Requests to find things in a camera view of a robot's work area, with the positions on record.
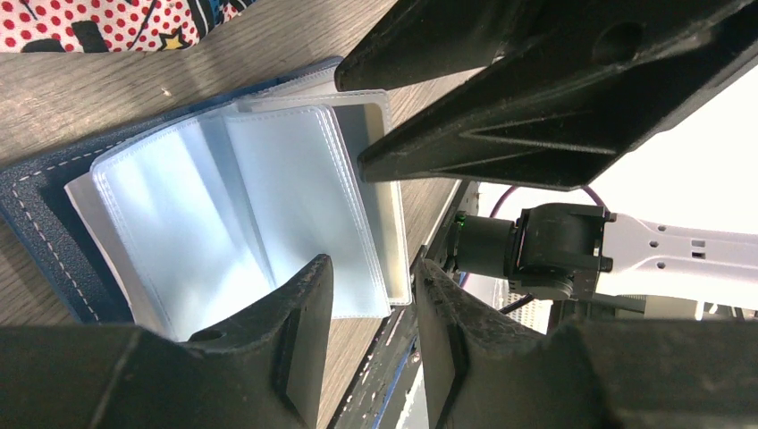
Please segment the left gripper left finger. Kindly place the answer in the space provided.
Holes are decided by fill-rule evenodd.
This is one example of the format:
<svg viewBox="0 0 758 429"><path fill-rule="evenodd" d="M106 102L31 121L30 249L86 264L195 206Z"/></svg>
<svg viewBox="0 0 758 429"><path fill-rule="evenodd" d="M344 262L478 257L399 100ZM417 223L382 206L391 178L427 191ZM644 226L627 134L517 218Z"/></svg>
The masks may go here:
<svg viewBox="0 0 758 429"><path fill-rule="evenodd" d="M319 255L188 341L137 325L5 326L4 428L314 428L333 303Z"/></svg>

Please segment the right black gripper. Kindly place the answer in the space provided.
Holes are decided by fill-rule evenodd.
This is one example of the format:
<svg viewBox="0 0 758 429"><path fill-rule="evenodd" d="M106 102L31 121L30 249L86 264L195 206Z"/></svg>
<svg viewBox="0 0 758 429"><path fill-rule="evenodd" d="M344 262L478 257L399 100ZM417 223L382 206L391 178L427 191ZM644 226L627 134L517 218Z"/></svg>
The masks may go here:
<svg viewBox="0 0 758 429"><path fill-rule="evenodd" d="M503 58L360 157L366 181L573 190L757 63L754 1L510 1Z"/></svg>

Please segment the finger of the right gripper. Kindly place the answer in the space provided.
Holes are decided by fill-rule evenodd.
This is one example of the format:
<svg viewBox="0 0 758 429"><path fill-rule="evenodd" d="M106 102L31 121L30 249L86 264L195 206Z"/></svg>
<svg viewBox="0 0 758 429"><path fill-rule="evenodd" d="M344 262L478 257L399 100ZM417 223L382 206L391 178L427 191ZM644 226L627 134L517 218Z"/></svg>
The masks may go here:
<svg viewBox="0 0 758 429"><path fill-rule="evenodd" d="M343 59L335 84L389 90L485 67L533 21L532 1L399 1Z"/></svg>

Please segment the navy blue card holder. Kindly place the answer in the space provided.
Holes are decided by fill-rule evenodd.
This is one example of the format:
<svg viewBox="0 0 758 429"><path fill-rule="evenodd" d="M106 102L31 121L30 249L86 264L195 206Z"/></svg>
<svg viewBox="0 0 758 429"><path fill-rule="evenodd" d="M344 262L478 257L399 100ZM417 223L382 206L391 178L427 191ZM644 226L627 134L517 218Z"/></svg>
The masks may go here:
<svg viewBox="0 0 758 429"><path fill-rule="evenodd" d="M174 341L333 261L334 319L410 300L400 186L360 179L387 93L337 58L83 139L1 172L1 212L84 324Z"/></svg>

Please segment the colourful comic print garment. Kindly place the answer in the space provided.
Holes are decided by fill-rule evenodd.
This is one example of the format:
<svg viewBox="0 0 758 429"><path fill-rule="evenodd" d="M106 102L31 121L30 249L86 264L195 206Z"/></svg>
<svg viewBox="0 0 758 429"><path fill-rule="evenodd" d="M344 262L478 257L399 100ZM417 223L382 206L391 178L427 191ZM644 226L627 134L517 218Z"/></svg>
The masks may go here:
<svg viewBox="0 0 758 429"><path fill-rule="evenodd" d="M186 49L251 0L2 0L3 53Z"/></svg>

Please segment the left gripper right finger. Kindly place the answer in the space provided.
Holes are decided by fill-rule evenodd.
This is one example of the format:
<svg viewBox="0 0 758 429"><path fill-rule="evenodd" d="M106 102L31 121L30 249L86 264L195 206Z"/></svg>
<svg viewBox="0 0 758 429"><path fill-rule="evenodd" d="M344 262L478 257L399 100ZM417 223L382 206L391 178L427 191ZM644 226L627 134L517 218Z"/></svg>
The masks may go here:
<svg viewBox="0 0 758 429"><path fill-rule="evenodd" d="M416 270L432 428L754 428L757 326L568 320L548 335Z"/></svg>

